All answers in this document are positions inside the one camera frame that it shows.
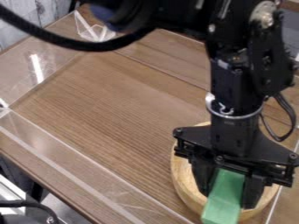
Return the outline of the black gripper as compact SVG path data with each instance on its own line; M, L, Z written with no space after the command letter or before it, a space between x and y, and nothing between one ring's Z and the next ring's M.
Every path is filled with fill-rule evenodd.
M174 155L186 158L200 193L208 196L220 170L246 177L242 208L258 206L264 189L294 184L299 154L275 143L259 128L259 119L212 118L203 126L179 127Z

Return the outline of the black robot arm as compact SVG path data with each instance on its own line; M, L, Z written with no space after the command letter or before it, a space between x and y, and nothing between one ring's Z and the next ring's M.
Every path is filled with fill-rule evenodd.
M199 191L211 195L222 170L244 175L240 205L258 205L266 187L294 183L299 157L280 146L263 116L275 99L292 116L283 91L295 84L295 63L283 41L276 0L84 0L123 38L112 49L155 29L194 36L210 57L206 126L175 129L175 154L188 159Z

